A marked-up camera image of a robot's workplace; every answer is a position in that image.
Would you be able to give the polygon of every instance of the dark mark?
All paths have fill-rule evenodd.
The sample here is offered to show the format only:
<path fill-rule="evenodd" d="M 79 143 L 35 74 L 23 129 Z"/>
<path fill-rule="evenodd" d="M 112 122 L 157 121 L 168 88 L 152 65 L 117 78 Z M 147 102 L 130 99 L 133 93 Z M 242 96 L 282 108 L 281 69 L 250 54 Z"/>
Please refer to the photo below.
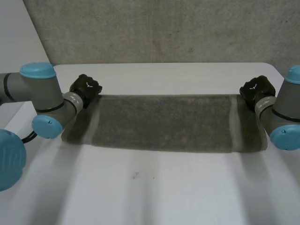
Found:
<path fill-rule="evenodd" d="M 137 178 L 137 175 L 139 175 L 139 172 L 135 172 L 135 174 L 133 175 L 132 179 L 136 179 Z"/>

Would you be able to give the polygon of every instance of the white table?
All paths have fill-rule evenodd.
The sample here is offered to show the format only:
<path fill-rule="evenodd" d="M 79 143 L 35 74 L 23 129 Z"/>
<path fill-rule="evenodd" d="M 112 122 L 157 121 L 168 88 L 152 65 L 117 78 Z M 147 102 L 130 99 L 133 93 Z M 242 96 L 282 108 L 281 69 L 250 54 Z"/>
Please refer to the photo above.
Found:
<path fill-rule="evenodd" d="M 265 75 L 265 63 L 93 64 L 55 67 L 63 92 L 78 75 L 98 80 L 103 94 L 237 94 Z M 20 137 L 35 112 L 25 103 L 6 129 Z M 22 179 L 0 193 L 14 225 L 298 225 L 300 151 L 269 143 L 255 154 L 154 152 L 71 146 L 60 138 L 26 144 Z"/>

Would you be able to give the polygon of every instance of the gray towel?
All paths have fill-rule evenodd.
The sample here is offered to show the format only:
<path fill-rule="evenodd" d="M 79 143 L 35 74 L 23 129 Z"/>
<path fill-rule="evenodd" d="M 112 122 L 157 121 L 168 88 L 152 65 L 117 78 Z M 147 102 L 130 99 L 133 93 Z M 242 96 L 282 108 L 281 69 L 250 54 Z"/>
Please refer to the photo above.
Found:
<path fill-rule="evenodd" d="M 239 95 L 99 96 L 62 140 L 178 152 L 255 152 L 267 146 L 264 129 Z"/>

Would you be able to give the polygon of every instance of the black cable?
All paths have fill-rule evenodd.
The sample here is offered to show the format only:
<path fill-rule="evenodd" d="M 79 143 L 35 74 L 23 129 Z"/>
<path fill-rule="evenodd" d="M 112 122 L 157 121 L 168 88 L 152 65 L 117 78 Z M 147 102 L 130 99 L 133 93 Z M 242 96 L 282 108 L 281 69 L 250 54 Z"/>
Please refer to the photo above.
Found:
<path fill-rule="evenodd" d="M 23 142 L 24 144 L 25 144 L 25 143 L 28 143 L 28 142 L 32 141 L 36 136 L 37 136 L 37 134 L 36 134 L 34 131 L 32 131 L 32 132 L 30 133 L 30 135 L 28 135 L 27 137 L 25 137 L 25 138 L 22 139 L 22 142 Z"/>

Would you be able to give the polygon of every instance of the robotic arm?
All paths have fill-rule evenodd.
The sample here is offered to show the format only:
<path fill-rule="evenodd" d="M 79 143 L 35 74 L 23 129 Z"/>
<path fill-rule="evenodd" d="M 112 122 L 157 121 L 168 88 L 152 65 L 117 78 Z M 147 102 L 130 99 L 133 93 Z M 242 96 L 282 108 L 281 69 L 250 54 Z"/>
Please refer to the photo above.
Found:
<path fill-rule="evenodd" d="M 277 148 L 300 149 L 300 65 L 289 70 L 277 97 L 265 76 L 245 83 L 240 94 Z"/>
<path fill-rule="evenodd" d="M 35 135 L 57 137 L 66 125 L 102 90 L 97 81 L 80 75 L 70 91 L 62 94 L 53 66 L 34 62 L 21 67 L 20 73 L 0 74 L 0 105 L 32 101 L 37 116 L 33 133 L 23 141 L 12 132 L 0 129 L 0 191 L 13 186 L 26 163 L 24 143 Z"/>

